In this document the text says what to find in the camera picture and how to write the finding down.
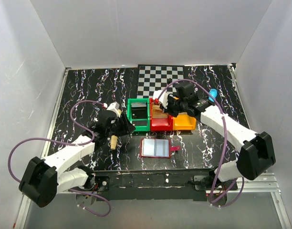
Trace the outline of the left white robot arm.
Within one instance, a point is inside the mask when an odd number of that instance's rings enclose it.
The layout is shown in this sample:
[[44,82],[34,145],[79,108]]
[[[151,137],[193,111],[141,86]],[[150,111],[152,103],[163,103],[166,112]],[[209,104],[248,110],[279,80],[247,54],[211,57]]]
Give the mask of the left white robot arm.
[[32,158],[23,174],[19,190],[39,207],[47,206],[55,196],[74,187],[85,191],[95,186],[95,173],[84,166],[68,168],[101,148],[113,136],[121,137],[135,131],[126,114],[105,111],[75,141],[43,159]]

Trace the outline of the gold VIP credit card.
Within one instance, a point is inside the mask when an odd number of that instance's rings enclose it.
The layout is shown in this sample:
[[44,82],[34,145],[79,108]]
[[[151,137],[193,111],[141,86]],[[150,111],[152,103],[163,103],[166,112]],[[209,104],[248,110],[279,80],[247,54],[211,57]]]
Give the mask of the gold VIP credit card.
[[154,115],[154,116],[164,115],[164,113],[162,112],[162,109],[160,108],[160,105],[153,104],[153,106],[152,106],[152,115]]

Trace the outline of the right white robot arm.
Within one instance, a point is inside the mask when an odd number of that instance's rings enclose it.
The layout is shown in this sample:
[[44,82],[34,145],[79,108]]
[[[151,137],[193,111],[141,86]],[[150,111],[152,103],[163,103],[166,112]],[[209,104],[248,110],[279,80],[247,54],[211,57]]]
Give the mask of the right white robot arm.
[[209,183],[213,189],[220,189],[227,181],[240,177],[254,180],[276,163],[272,137],[266,133],[257,133],[239,124],[223,113],[218,104],[216,89],[208,91],[208,98],[199,98],[195,92],[196,82],[176,80],[168,87],[175,87],[177,94],[167,93],[167,89],[153,93],[155,103],[163,112],[177,117],[187,113],[190,117],[205,124],[219,133],[226,143],[231,143],[239,153],[236,160],[220,162],[210,171]]

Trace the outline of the red leather card holder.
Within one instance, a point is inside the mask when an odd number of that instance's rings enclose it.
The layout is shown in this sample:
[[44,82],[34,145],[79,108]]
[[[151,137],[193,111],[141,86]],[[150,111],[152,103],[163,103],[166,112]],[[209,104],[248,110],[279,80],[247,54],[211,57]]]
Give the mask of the red leather card holder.
[[180,150],[180,146],[172,146],[169,139],[143,138],[140,156],[147,158],[171,158],[172,152]]

